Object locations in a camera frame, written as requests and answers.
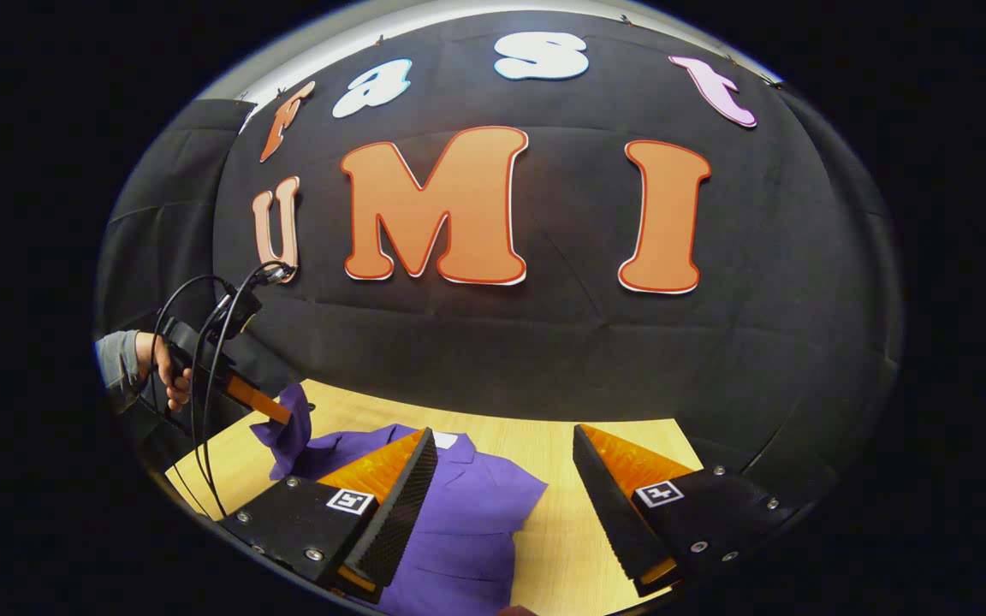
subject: human hand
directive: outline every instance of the human hand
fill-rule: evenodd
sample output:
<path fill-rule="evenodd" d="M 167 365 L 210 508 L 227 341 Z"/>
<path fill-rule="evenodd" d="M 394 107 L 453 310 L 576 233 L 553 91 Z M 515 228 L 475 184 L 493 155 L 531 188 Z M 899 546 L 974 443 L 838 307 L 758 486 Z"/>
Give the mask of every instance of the human hand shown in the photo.
<path fill-rule="evenodd" d="M 188 384 L 193 371 L 189 368 L 181 371 L 179 377 L 173 375 L 173 359 L 169 357 L 169 349 L 161 335 L 139 332 L 136 335 L 136 358 L 140 362 L 140 380 L 144 381 L 150 373 L 151 344 L 154 343 L 154 359 L 157 363 L 157 375 L 165 383 L 165 394 L 169 397 L 169 409 L 177 412 L 188 403 Z"/>

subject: white letter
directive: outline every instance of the white letter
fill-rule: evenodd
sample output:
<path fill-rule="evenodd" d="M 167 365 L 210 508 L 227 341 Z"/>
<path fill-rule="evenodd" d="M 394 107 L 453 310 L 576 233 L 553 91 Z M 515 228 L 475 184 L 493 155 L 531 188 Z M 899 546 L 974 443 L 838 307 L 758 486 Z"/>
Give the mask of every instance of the white letter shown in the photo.
<path fill-rule="evenodd" d="M 404 58 L 391 60 L 353 79 L 348 85 L 348 94 L 333 105 L 333 117 L 351 116 L 365 105 L 375 108 L 395 100 L 410 86 L 406 74 L 411 66 L 413 62 Z"/>
<path fill-rule="evenodd" d="M 588 69 L 584 40 L 564 32 L 519 32 L 497 40 L 493 68 L 505 79 L 565 79 Z"/>
<path fill-rule="evenodd" d="M 674 65 L 684 67 L 688 73 L 692 74 L 692 79 L 695 80 L 695 85 L 699 87 L 702 98 L 713 105 L 713 109 L 716 109 L 717 113 L 741 126 L 753 128 L 756 125 L 756 118 L 751 115 L 751 112 L 741 109 L 733 101 L 733 97 L 728 94 L 728 90 L 740 92 L 736 86 L 733 86 L 732 81 L 715 73 L 710 65 L 702 62 L 702 60 L 677 58 L 676 56 L 668 56 L 668 59 L 672 60 Z"/>

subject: letter m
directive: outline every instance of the letter m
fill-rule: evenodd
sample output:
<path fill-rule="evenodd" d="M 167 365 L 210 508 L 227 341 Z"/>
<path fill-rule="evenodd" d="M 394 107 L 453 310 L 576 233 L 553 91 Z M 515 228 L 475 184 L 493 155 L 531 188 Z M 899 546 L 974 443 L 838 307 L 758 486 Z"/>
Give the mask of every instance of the letter m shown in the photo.
<path fill-rule="evenodd" d="M 348 275 L 387 280 L 395 262 L 383 253 L 379 226 L 410 276 L 424 273 L 447 222 L 447 250 L 436 262 L 454 283 L 513 285 L 527 264 L 512 243 L 512 170 L 527 148 L 523 130 L 469 128 L 455 135 L 420 186 L 394 144 L 364 145 L 341 160 L 352 180 L 353 253 Z"/>

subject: orange letter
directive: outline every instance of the orange letter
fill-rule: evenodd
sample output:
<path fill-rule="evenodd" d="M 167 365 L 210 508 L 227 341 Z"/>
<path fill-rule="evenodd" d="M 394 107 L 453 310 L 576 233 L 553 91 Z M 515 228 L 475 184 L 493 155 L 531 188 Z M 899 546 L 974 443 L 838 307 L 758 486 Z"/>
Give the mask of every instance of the orange letter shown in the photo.
<path fill-rule="evenodd" d="M 698 187 L 710 176 L 704 157 L 661 141 L 630 141 L 627 156 L 641 169 L 638 248 L 619 268 L 630 291 L 687 293 L 698 285 L 692 263 Z"/>
<path fill-rule="evenodd" d="M 279 183 L 276 187 L 276 199 L 281 202 L 281 241 L 284 242 L 284 253 L 277 257 L 273 251 L 273 239 L 269 230 L 269 210 L 273 207 L 273 192 L 265 191 L 253 198 L 253 225 L 258 233 L 258 257 L 262 263 L 283 261 L 293 268 L 299 266 L 299 247 L 294 235 L 294 193 L 299 190 L 299 178 L 290 178 Z M 282 283 L 294 277 L 284 278 Z"/>
<path fill-rule="evenodd" d="M 267 157 L 273 156 L 273 152 L 276 148 L 281 147 L 281 141 L 284 140 L 284 135 L 281 135 L 281 130 L 291 126 L 291 121 L 294 120 L 294 114 L 299 110 L 299 101 L 302 98 L 309 97 L 310 91 L 314 89 L 314 82 L 306 83 L 302 86 L 301 90 L 298 90 L 293 97 L 288 99 L 288 102 L 281 105 L 281 108 L 276 110 L 276 120 L 273 121 L 273 129 L 269 132 L 269 141 L 265 143 L 265 151 L 261 152 L 261 163 L 263 163 Z"/>
<path fill-rule="evenodd" d="M 349 276 L 382 281 L 395 270 L 383 254 L 379 225 L 410 276 L 418 277 L 447 221 L 447 250 L 436 262 L 454 283 L 513 285 L 527 264 L 512 246 L 512 167 L 527 147 L 523 130 L 468 128 L 455 135 L 420 186 L 394 144 L 364 145 L 341 160 L 353 184 L 353 253 Z"/>

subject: black fabric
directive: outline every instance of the black fabric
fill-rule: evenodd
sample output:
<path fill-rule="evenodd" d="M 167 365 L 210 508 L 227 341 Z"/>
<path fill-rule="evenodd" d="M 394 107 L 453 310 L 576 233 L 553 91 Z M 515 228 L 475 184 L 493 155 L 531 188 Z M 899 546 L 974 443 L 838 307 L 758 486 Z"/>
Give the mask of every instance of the black fabric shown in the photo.
<path fill-rule="evenodd" d="M 498 38 L 569 32 L 590 67 L 563 81 L 510 81 Z M 707 62 L 739 88 L 758 125 L 725 120 L 668 61 Z M 356 75 L 396 58 L 406 92 L 337 120 Z M 823 475 L 852 459 L 876 421 L 900 356 L 893 239 L 859 161 L 823 120 L 751 71 L 644 28 L 567 13 L 477 15 L 362 50 L 316 81 L 281 148 L 259 163 L 285 97 L 231 148 L 215 218 L 215 271 L 258 263 L 250 203 L 290 175 L 299 273 L 261 289 L 249 331 L 299 374 L 415 405 L 513 418 L 676 418 L 705 464 L 743 469 L 764 446 L 795 449 Z M 294 83 L 289 92 L 304 85 Z M 513 236 L 527 262 L 515 286 L 420 278 L 353 281 L 351 184 L 341 157 L 392 141 L 419 183 L 461 129 L 524 130 L 513 175 Z M 704 156 L 693 262 L 681 296 L 629 292 L 641 175 L 626 143 L 656 139 Z M 271 208 L 279 237 L 278 207 Z M 446 246 L 441 234 L 431 253 Z M 383 249 L 398 262 L 391 244 Z M 719 453 L 713 459 L 712 453 Z M 757 464 L 767 469 L 770 451 Z M 818 489 L 807 489 L 817 494 Z"/>
<path fill-rule="evenodd" d="M 227 152 L 253 105 L 238 101 L 194 101 L 169 123 L 129 176 L 105 229 L 98 261 L 95 308 L 97 335 L 117 330 L 153 331 L 154 318 L 168 297 L 185 281 L 210 274 L 215 197 Z M 240 283 L 244 274 L 238 276 Z M 199 327 L 217 300 L 215 285 L 197 283 L 181 293 L 169 309 L 177 319 Z M 223 347 L 241 374 L 264 393 L 277 395 L 297 381 L 285 360 L 251 335 Z M 149 383 L 142 395 L 157 409 L 169 399 L 157 383 L 157 400 Z M 214 397 L 207 433 L 215 434 L 246 416 L 247 411 Z M 187 412 L 174 416 L 188 425 Z M 192 441 L 136 403 L 121 421 L 142 459 L 165 469 L 192 452 Z"/>
<path fill-rule="evenodd" d="M 98 259 L 98 335 L 154 329 L 154 317 L 189 278 L 211 273 L 211 226 L 219 176 L 253 109 L 238 101 L 192 101 L 169 123 L 129 176 L 110 213 Z M 215 305 L 200 283 L 172 316 L 200 327 Z"/>

